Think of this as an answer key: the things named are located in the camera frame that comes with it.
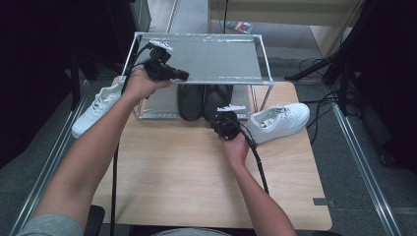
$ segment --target black shoe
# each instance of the black shoe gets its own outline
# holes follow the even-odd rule
[[[205,86],[178,85],[178,111],[184,120],[195,121],[202,117],[204,95]]]
[[[211,121],[218,113],[218,107],[230,104],[232,100],[232,85],[209,85],[206,86],[206,98],[203,116],[207,121]]]

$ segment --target shoe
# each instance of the shoe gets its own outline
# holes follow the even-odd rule
[[[208,85],[206,86],[205,108],[203,116],[211,122],[218,114],[217,108],[230,104],[232,100],[232,85]]]
[[[89,127],[91,127],[99,118],[101,118],[113,104],[119,99],[122,91],[123,83],[117,83],[112,87],[102,88],[100,93],[95,96],[92,105],[72,127],[74,138],[78,138]]]
[[[195,121],[202,117],[204,95],[205,86],[178,85],[178,111],[184,120]]]
[[[302,130],[310,118],[310,109],[303,103],[278,104],[251,115],[246,124],[257,144],[290,136]]]

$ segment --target metal rack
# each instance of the metal rack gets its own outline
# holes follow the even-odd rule
[[[166,42],[174,49],[169,52],[168,65],[190,73],[188,81],[174,80],[174,84],[233,85],[231,103],[247,107],[236,112],[239,119],[247,119],[250,114],[264,109],[274,81],[261,35],[136,32],[122,76],[132,60],[135,43],[138,42],[141,49],[152,39]],[[148,57],[144,51],[138,61]],[[265,76],[261,75],[260,60],[267,66]],[[260,109],[254,86],[269,86]],[[158,90],[148,100],[140,102],[135,109],[137,118],[181,119],[176,97],[176,86]]]

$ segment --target table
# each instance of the table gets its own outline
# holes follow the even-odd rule
[[[264,97],[267,87],[256,87]],[[276,83],[267,107],[297,101],[295,87]],[[306,129],[258,147],[270,195],[296,229],[329,230],[328,207]],[[247,167],[261,182],[250,152]],[[129,118],[120,140],[116,223],[194,227],[252,228],[237,183],[206,120]],[[112,166],[92,203],[110,219]]]
[[[338,46],[346,28],[353,27],[365,0],[233,0],[227,21],[310,26],[324,57]],[[208,0],[208,21],[223,20],[225,0]]]

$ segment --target wooden tabletop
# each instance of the wooden tabletop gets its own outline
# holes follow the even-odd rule
[[[264,97],[268,87],[256,87]],[[297,102],[290,83],[276,83],[267,107]],[[329,230],[325,197],[306,129],[258,146],[270,195],[296,229]],[[261,183],[250,152],[246,164]],[[238,185],[223,157],[221,143],[206,120],[129,118],[119,148],[116,223],[194,227],[252,228]],[[110,221],[112,165],[93,204]]]

